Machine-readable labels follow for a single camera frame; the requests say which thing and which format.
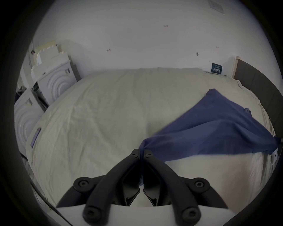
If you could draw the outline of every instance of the dark headboard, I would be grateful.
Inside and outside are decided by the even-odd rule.
[[[266,110],[276,136],[283,138],[283,96],[259,70],[238,59],[234,79],[252,91]]]

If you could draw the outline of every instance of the white bedsheet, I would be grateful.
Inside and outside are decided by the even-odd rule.
[[[56,205],[78,177],[106,174],[212,88],[248,107],[274,134],[252,92],[237,80],[198,68],[109,71],[79,81],[47,109],[26,145],[32,171],[49,202]],[[38,127],[42,130],[32,149]],[[272,173],[271,156],[263,153],[193,156],[167,164],[179,176],[207,179],[235,213],[256,197]],[[132,205],[150,203],[139,195]]]

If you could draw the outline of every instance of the black screw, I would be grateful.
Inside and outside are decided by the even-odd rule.
[[[202,188],[204,187],[204,183],[202,181],[197,181],[195,182],[195,186],[197,186],[198,188]]]
[[[188,223],[198,221],[200,219],[200,211],[195,207],[187,208],[183,211],[182,218]]]
[[[101,218],[101,213],[95,207],[86,207],[83,211],[83,217],[91,222],[97,222]]]
[[[86,186],[88,186],[88,184],[89,184],[88,181],[80,181],[79,182],[80,187],[86,187]]]

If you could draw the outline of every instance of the purple label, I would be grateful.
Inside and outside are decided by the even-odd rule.
[[[37,138],[37,136],[38,136],[38,134],[39,134],[40,131],[41,131],[41,128],[39,127],[39,128],[37,129],[35,135],[33,136],[33,139],[32,139],[32,141],[31,141],[31,147],[34,146],[35,141],[36,141],[36,138]]]

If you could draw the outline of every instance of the blue cloth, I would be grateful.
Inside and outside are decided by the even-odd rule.
[[[256,121],[248,108],[212,89],[193,108],[140,145],[162,161],[192,155],[271,154],[280,139]]]

